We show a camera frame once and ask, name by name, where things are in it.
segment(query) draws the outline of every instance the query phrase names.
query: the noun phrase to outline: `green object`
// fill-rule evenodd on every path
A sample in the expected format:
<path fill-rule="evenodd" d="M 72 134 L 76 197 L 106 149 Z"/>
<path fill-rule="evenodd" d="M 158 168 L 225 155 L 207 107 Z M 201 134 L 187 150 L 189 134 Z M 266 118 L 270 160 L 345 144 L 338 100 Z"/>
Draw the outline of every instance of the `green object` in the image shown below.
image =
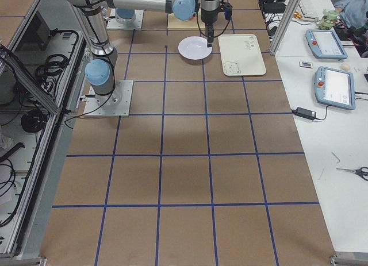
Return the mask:
<path fill-rule="evenodd" d="M 319 29 L 331 29 L 339 16 L 339 12 L 337 10 L 324 10 L 323 17 L 318 25 Z"/>

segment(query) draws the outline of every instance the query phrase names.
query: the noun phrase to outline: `touchscreen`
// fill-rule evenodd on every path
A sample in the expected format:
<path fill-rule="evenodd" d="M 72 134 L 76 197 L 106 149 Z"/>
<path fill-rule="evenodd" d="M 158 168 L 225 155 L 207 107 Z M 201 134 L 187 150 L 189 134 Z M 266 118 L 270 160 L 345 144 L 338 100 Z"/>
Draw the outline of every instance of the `touchscreen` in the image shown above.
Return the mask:
<path fill-rule="evenodd" d="M 325 99 L 351 105 L 349 75 L 325 70 Z"/>
<path fill-rule="evenodd" d="M 332 32 L 313 32 L 318 47 L 323 55 L 342 55 L 338 43 Z"/>

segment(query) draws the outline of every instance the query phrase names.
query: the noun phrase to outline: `white table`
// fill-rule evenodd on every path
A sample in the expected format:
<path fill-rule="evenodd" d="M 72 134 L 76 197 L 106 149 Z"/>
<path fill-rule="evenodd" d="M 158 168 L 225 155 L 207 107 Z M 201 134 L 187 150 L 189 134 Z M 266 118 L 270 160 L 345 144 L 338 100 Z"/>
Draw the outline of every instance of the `white table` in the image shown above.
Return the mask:
<path fill-rule="evenodd" d="M 313 0 L 317 12 L 333 9 L 330 0 Z M 314 75 L 318 67 L 339 69 L 342 62 L 313 57 L 305 31 L 316 28 L 291 23 L 276 54 L 276 60 L 290 106 L 303 107 L 325 116 L 325 106 L 316 102 Z M 368 60 L 354 47 L 347 47 L 354 74 L 355 91 L 368 92 Z M 299 61 L 313 63 L 313 69 L 299 67 Z M 368 101 L 356 101 L 353 111 L 329 107 L 322 122 L 294 117 L 312 174 L 332 244 L 337 252 L 368 253 L 368 182 L 336 168 L 368 166 Z"/>

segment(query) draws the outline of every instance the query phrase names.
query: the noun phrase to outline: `metal bracket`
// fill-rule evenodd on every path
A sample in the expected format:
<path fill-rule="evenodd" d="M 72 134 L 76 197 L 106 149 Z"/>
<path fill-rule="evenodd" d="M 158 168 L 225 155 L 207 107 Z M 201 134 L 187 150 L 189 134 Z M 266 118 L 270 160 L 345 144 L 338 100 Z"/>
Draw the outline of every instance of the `metal bracket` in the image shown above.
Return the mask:
<path fill-rule="evenodd" d="M 293 18 L 294 12 L 298 7 L 300 0 L 289 0 L 287 3 L 286 10 L 282 16 L 281 22 L 276 30 L 275 36 L 270 45 L 270 55 L 276 55 L 276 51 L 280 46 L 280 43 L 285 35 L 286 30 Z"/>
<path fill-rule="evenodd" d="M 111 10 L 110 17 L 115 17 L 115 9 Z M 134 29 L 142 29 L 142 23 L 143 23 L 143 10 L 135 10 L 136 19 L 127 24 L 121 24 L 116 21 L 116 19 L 110 19 L 108 21 L 108 25 L 106 26 L 107 30 L 134 30 Z"/>
<path fill-rule="evenodd" d="M 46 266 L 45 258 L 0 260 L 0 266 Z"/>
<path fill-rule="evenodd" d="M 340 259 L 336 256 L 330 257 L 329 261 L 332 266 L 368 266 L 368 261 Z"/>
<path fill-rule="evenodd" d="M 98 110 L 85 115 L 85 117 L 122 117 L 129 116 L 129 110 L 131 108 L 133 81 L 132 80 L 117 80 L 115 91 L 120 91 L 121 99 L 116 105 L 102 106 Z M 92 87 L 89 91 L 90 95 L 94 95 Z M 89 98 L 86 103 L 84 113 L 91 112 L 99 107 L 95 98 Z"/>

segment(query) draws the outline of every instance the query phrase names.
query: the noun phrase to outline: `blue joint cap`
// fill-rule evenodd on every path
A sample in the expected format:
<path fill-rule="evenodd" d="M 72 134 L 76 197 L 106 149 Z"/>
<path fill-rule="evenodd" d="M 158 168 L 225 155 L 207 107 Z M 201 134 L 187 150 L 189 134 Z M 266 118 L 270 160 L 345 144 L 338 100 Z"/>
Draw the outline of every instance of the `blue joint cap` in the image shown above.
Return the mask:
<path fill-rule="evenodd" d="M 116 15 L 122 19 L 132 19 L 134 16 L 134 9 L 116 9 Z"/>
<path fill-rule="evenodd" d="M 189 20 L 194 14 L 196 0 L 175 0 L 172 5 L 172 12 L 176 18 L 182 21 Z"/>
<path fill-rule="evenodd" d="M 94 59 L 86 65 L 85 74 L 92 85 L 101 86 L 109 80 L 110 67 L 105 61 Z"/>

